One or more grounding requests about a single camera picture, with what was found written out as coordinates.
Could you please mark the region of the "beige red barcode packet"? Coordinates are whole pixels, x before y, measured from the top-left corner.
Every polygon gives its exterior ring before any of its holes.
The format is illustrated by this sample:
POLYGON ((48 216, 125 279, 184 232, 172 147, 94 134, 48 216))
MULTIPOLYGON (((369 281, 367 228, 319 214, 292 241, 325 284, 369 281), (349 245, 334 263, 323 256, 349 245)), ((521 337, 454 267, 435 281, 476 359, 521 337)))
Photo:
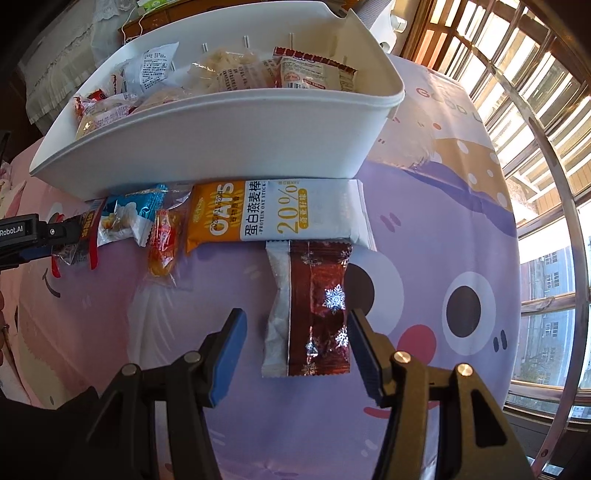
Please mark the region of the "beige red barcode packet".
POLYGON ((273 50, 280 88, 353 92, 356 69, 333 59, 286 47, 273 50))

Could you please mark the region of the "blue white snack packet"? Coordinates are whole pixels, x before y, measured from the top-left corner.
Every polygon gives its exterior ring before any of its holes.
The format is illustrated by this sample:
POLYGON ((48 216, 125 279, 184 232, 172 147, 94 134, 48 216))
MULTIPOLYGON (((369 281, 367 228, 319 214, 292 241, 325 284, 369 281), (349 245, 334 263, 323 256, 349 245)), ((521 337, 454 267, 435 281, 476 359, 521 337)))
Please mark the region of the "blue white snack packet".
POLYGON ((168 187, 151 188, 122 195, 111 195, 102 208, 97 231, 97 246, 132 238, 139 247, 148 243, 168 187))

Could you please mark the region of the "clear bag popcorn chunks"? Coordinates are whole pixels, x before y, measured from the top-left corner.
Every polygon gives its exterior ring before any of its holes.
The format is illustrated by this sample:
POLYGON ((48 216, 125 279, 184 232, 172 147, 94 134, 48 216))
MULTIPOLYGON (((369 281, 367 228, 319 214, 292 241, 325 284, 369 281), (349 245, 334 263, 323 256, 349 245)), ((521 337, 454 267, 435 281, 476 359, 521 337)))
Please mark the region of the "clear bag popcorn chunks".
POLYGON ((204 93, 274 88, 279 65, 249 50, 218 49, 192 63, 188 75, 188 84, 204 93))

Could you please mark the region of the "red label clear snack bag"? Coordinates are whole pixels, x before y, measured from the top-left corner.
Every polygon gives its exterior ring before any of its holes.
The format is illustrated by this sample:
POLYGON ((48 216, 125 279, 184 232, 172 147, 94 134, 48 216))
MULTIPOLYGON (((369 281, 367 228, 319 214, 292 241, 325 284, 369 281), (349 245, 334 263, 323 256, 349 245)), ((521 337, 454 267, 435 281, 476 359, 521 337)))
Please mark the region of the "red label clear snack bag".
POLYGON ((108 110, 107 96, 102 89, 95 90, 89 96, 76 95, 73 97, 73 107, 77 124, 89 121, 108 110))

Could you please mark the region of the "red packet dark raisins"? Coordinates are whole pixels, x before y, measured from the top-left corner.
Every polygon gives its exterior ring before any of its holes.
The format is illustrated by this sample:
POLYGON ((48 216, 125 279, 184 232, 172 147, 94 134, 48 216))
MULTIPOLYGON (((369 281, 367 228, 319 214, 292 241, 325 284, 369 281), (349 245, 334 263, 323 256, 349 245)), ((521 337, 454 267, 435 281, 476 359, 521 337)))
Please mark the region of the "red packet dark raisins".
POLYGON ((57 216, 73 234, 73 241, 63 245, 52 247, 51 274, 54 278, 60 278, 60 266, 62 264, 72 266, 78 263, 87 263, 91 270, 98 266, 98 225, 105 199, 96 199, 86 205, 86 210, 73 217, 64 218, 63 214, 57 216))

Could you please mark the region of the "white lace curtain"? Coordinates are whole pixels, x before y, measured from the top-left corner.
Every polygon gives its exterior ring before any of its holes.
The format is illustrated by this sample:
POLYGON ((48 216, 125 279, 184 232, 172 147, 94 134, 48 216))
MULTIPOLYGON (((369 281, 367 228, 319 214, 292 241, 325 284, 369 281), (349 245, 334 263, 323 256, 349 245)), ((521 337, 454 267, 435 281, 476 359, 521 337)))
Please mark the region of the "white lace curtain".
POLYGON ((18 67, 29 122, 46 133, 78 88, 122 45, 134 1, 72 1, 32 42, 18 67))

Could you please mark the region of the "metal window guard bars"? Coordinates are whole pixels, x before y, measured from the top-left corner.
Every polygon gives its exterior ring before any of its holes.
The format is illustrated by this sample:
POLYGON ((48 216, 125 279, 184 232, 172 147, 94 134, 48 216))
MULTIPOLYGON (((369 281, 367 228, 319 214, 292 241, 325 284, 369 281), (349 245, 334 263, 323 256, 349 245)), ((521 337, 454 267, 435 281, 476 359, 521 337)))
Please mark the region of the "metal window guard bars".
POLYGON ((408 1, 402 55, 459 82, 498 155, 519 241, 505 410, 541 479, 590 475, 590 5, 408 1))

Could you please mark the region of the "white slim snack packet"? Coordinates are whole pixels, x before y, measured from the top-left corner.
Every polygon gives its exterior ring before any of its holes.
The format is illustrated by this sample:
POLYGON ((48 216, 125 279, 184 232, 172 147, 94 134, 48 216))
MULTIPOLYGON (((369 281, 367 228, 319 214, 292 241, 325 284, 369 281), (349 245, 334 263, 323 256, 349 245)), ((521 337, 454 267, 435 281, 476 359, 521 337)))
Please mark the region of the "white slim snack packet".
POLYGON ((290 242, 267 242, 266 253, 276 280, 276 296, 267 319, 262 375, 266 378, 286 377, 290 344, 290 242))

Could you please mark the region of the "wooden desk with drawers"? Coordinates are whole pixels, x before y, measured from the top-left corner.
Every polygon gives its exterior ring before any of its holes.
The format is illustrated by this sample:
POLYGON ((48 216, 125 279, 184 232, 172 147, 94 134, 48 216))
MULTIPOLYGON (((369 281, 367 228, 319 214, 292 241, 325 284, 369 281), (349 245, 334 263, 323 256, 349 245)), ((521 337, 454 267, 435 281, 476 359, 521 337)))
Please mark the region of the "wooden desk with drawers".
POLYGON ((121 37, 123 42, 126 43, 142 34, 146 34, 178 20, 213 10, 243 4, 253 4, 253 1, 174 1, 150 12, 140 14, 139 18, 136 20, 128 20, 120 29, 121 37))

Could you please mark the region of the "orange white oats bar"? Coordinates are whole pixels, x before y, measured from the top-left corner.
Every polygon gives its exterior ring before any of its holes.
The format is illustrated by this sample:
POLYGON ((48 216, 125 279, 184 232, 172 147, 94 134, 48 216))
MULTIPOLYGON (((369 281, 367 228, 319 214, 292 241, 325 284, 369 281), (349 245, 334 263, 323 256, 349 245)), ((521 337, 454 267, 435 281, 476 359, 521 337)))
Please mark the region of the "orange white oats bar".
POLYGON ((193 186, 184 250, 208 243, 345 241, 376 250, 357 179, 217 180, 193 186))

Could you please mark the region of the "grey mesh office chair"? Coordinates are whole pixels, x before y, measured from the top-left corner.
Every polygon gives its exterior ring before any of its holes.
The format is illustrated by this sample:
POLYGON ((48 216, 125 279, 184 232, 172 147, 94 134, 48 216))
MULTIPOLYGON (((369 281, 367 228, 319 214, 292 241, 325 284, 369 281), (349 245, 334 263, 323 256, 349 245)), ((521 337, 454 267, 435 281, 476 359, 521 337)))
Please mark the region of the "grey mesh office chair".
POLYGON ((353 6, 353 11, 386 53, 393 52, 397 35, 404 33, 408 26, 406 19, 394 14, 394 6, 394 0, 365 0, 353 6))

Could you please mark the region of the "small orange candy packet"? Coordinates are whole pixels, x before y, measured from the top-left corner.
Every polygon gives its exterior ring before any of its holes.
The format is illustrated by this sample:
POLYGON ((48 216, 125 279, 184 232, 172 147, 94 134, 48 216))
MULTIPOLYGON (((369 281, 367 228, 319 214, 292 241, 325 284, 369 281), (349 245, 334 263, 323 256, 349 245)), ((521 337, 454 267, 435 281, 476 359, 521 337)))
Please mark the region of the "small orange candy packet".
POLYGON ((145 282, 166 288, 188 288, 183 253, 188 204, 188 192, 170 191, 156 210, 147 246, 145 282))

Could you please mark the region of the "white plastic storage bin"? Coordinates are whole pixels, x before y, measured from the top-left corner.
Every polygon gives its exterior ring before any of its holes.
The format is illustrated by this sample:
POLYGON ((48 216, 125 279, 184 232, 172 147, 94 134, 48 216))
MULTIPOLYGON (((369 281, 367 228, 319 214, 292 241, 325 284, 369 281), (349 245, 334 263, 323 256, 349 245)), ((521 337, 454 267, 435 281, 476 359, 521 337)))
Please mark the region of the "white plastic storage bin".
POLYGON ((270 88, 207 93, 131 114, 83 137, 65 108, 29 172, 82 200, 175 181, 351 178, 405 97, 401 76, 355 13, 322 2, 245 4, 194 15, 119 48, 80 87, 96 90, 121 63, 176 46, 173 75, 186 79, 205 54, 290 47, 356 70, 351 92, 270 88))

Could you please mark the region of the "clear bag dark nut snack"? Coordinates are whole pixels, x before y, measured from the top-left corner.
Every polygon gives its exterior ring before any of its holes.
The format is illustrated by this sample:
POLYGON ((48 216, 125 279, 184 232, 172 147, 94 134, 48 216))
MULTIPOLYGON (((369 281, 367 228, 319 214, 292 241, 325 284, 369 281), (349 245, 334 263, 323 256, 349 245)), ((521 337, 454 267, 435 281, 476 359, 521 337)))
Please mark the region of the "clear bag dark nut snack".
POLYGON ((111 125, 134 112, 142 112, 153 107, 186 99, 188 94, 180 88, 167 88, 140 98, 130 93, 120 93, 107 97, 108 110, 89 121, 77 125, 75 139, 79 140, 89 133, 111 125))

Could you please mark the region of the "green tissue box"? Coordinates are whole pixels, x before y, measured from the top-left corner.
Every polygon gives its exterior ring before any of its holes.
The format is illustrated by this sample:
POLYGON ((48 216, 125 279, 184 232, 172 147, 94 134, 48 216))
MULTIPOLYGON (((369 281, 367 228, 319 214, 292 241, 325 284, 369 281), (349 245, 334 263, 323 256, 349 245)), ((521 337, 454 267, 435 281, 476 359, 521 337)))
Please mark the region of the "green tissue box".
POLYGON ((174 3, 176 0, 137 0, 136 4, 144 13, 150 12, 162 6, 174 3))

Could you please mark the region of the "dark red snowflake packet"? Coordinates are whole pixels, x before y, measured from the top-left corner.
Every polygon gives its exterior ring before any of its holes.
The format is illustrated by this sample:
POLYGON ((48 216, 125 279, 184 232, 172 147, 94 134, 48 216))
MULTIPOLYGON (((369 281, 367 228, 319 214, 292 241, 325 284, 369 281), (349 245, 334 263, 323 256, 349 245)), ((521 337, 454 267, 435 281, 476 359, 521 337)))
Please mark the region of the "dark red snowflake packet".
POLYGON ((346 242, 290 244, 291 377, 349 372, 345 277, 351 254, 352 245, 346 242))

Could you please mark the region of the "silver white snack bag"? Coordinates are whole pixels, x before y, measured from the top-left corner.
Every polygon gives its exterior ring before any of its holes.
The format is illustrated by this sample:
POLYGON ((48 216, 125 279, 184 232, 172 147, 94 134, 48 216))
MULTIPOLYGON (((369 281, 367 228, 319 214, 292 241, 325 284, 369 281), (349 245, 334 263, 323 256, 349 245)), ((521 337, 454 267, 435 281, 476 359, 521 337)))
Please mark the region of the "silver white snack bag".
POLYGON ((160 86, 172 71, 178 43, 151 48, 126 62, 120 69, 123 91, 143 96, 160 86))

